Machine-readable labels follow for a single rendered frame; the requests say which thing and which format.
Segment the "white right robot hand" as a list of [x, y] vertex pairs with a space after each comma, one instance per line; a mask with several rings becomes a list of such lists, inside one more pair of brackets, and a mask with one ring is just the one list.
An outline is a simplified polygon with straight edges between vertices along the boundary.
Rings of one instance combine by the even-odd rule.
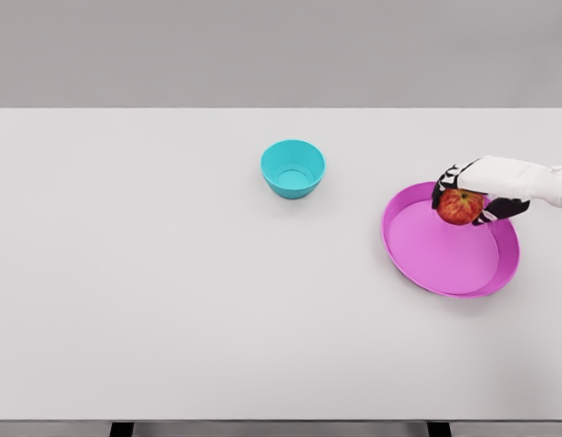
[[483, 211], [471, 223], [481, 226], [526, 212], [534, 195], [541, 165], [513, 158], [484, 156], [466, 164], [454, 164], [436, 180], [431, 199], [436, 209], [447, 189], [462, 189], [485, 197]]

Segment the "red apple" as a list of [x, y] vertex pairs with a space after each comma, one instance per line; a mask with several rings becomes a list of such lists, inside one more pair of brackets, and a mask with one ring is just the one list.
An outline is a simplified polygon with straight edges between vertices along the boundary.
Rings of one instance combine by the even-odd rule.
[[483, 211], [485, 197], [479, 193], [447, 189], [439, 198], [436, 212], [446, 223], [456, 226], [471, 224]]

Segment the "pink plate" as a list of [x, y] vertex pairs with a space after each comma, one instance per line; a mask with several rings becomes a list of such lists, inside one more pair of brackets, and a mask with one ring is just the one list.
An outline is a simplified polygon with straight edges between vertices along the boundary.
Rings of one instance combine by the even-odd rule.
[[508, 220], [454, 226], [431, 208], [433, 182], [403, 188], [386, 204], [381, 222], [392, 263], [424, 290], [474, 299], [501, 290], [520, 260], [516, 230]]

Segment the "blue bowl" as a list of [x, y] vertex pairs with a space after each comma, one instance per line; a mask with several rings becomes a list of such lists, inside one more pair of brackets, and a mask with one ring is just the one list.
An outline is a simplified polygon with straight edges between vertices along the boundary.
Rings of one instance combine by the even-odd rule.
[[308, 196], [320, 184], [326, 160], [313, 144], [285, 139], [264, 150], [260, 167], [264, 180], [276, 195], [299, 199]]

